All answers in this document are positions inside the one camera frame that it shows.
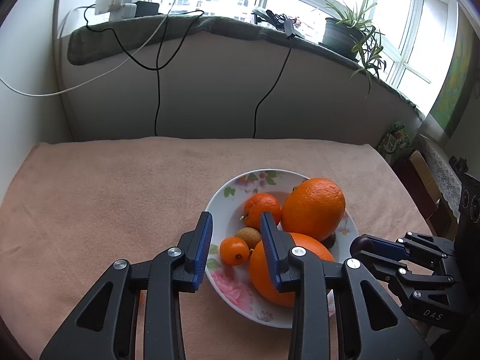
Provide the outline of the floral white plate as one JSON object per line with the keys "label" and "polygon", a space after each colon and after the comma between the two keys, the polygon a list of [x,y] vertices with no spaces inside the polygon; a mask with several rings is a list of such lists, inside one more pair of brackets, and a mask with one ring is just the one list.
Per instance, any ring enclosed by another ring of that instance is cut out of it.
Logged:
{"label": "floral white plate", "polygon": [[[242,221],[245,202],[254,194],[272,194],[281,205],[292,190],[310,178],[279,169],[259,169],[236,176],[224,184],[211,198],[207,210],[213,220],[213,234],[208,251],[206,274],[220,297],[235,311],[249,320],[271,328],[289,329],[293,308],[277,306],[254,288],[248,273],[250,256],[244,264],[229,266],[222,262],[221,242],[246,228]],[[331,250],[336,263],[350,257],[350,245],[357,236],[356,225],[347,209],[334,231],[336,242]]]}

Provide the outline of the bumpy large mandarin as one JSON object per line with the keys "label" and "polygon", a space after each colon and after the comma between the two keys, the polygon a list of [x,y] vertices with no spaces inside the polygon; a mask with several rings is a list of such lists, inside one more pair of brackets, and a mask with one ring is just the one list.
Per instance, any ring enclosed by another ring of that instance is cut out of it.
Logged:
{"label": "bumpy large mandarin", "polygon": [[[290,232],[289,234],[295,245],[314,253],[322,260],[335,262],[332,253],[318,240],[297,232]],[[281,272],[275,271],[275,275],[270,273],[269,268],[274,264],[270,257],[271,255],[265,252],[264,242],[260,241],[251,252],[248,263],[250,282],[266,300],[277,306],[292,308],[295,305],[295,293],[278,291]]]}

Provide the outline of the medium mandarin front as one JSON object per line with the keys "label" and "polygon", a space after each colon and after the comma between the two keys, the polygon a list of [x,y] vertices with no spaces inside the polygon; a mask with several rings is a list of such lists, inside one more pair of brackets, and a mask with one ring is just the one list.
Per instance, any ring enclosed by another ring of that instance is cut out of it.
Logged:
{"label": "medium mandarin front", "polygon": [[275,224],[281,222],[281,205],[272,194],[257,193],[250,197],[244,204],[241,220],[248,228],[260,229],[261,216],[270,212]]}

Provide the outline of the black device on sill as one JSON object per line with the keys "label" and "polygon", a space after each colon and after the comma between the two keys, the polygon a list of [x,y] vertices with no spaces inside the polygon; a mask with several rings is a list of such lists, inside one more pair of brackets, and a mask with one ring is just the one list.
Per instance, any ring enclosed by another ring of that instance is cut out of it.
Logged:
{"label": "black device on sill", "polygon": [[255,7],[252,10],[255,24],[267,23],[275,27],[276,30],[283,32],[287,38],[304,39],[304,35],[295,28],[293,19],[284,14],[275,14],[271,10],[265,10],[261,7]]}

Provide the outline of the dark green sill cloth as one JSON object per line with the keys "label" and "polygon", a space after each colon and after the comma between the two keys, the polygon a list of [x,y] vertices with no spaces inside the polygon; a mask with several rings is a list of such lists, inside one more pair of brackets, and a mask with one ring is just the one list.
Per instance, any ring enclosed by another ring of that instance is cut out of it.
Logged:
{"label": "dark green sill cloth", "polygon": [[322,44],[295,38],[288,41],[284,33],[221,16],[171,16],[167,18],[165,35],[154,30],[165,19],[163,15],[144,16],[106,22],[76,29],[70,35],[67,60],[75,66],[85,65],[118,55],[124,50],[135,50],[141,45],[153,46],[162,40],[170,41],[187,35],[206,32],[243,41],[267,41],[277,46],[292,46],[297,50],[319,55],[355,70],[358,63],[340,55]]}

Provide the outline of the tiny kumquat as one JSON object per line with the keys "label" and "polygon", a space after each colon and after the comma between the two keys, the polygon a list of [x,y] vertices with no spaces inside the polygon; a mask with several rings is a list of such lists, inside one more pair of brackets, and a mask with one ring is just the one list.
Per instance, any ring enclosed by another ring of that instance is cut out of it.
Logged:
{"label": "tiny kumquat", "polygon": [[250,256],[247,243],[235,236],[225,238],[220,243],[219,251],[222,262],[229,266],[244,264]]}

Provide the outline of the dark cherry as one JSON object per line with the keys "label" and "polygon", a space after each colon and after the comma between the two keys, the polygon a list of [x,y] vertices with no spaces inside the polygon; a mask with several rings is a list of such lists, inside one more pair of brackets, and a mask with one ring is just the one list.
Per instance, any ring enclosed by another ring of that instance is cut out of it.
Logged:
{"label": "dark cherry", "polygon": [[321,241],[321,244],[328,250],[331,250],[336,242],[336,233],[332,232],[329,236]]}
{"label": "dark cherry", "polygon": [[350,255],[352,256],[352,258],[358,259],[361,252],[373,253],[374,251],[374,243],[366,235],[358,236],[350,245]]}

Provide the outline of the white power strip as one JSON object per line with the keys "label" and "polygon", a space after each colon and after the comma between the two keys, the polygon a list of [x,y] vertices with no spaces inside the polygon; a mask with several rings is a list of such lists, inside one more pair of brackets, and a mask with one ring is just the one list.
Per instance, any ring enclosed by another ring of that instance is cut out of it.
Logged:
{"label": "white power strip", "polygon": [[94,4],[95,16],[109,13],[109,21],[118,21],[134,18],[137,4],[133,0],[96,0]]}

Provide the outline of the pink towel cloth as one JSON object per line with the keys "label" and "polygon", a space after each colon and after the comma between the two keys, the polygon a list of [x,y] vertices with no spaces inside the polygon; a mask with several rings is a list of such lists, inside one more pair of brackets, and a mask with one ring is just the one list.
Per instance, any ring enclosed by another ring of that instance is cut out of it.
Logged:
{"label": "pink towel cloth", "polygon": [[153,258],[193,229],[222,184],[285,169],[335,181],[359,233],[428,233],[370,145],[304,140],[145,138],[36,145],[1,203],[1,317],[37,359],[117,259]]}

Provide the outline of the potted spider plant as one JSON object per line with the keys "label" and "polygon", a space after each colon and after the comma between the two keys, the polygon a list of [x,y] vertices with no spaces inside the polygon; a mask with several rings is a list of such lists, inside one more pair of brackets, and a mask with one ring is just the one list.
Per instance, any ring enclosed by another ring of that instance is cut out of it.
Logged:
{"label": "potted spider plant", "polygon": [[324,47],[358,63],[350,77],[364,74],[367,79],[367,94],[373,81],[380,80],[380,71],[385,71],[383,58],[383,34],[367,14],[377,6],[376,2],[362,0],[354,8],[340,8],[333,1],[321,0],[335,16],[325,19],[325,31],[321,44]]}

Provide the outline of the smooth large orange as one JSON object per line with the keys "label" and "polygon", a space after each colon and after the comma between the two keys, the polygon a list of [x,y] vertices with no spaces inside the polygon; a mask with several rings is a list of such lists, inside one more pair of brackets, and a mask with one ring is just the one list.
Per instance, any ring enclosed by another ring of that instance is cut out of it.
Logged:
{"label": "smooth large orange", "polygon": [[323,242],[337,228],[346,210],[343,191],[332,180],[312,178],[295,187],[282,205],[281,226]]}

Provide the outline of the black adapter box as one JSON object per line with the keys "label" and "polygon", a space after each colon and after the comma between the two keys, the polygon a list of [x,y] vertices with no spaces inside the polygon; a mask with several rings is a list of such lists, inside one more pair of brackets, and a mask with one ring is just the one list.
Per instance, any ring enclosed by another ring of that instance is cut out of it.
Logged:
{"label": "black adapter box", "polygon": [[160,5],[157,2],[137,1],[135,17],[157,16],[159,14]]}

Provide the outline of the dark cherry front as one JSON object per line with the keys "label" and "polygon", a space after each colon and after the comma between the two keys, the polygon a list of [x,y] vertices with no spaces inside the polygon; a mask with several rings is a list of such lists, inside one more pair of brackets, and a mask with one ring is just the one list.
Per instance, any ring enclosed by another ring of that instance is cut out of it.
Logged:
{"label": "dark cherry front", "polygon": [[321,241],[321,244],[328,250],[331,250],[336,242],[336,233],[332,232],[329,236]]}

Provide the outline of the brown longan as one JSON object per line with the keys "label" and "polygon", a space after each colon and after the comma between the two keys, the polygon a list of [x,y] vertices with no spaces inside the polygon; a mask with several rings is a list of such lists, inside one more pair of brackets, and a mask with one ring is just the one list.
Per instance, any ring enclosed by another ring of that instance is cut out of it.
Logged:
{"label": "brown longan", "polygon": [[254,228],[242,228],[235,234],[237,238],[242,239],[250,250],[253,250],[259,242],[261,242],[261,235],[258,230]]}

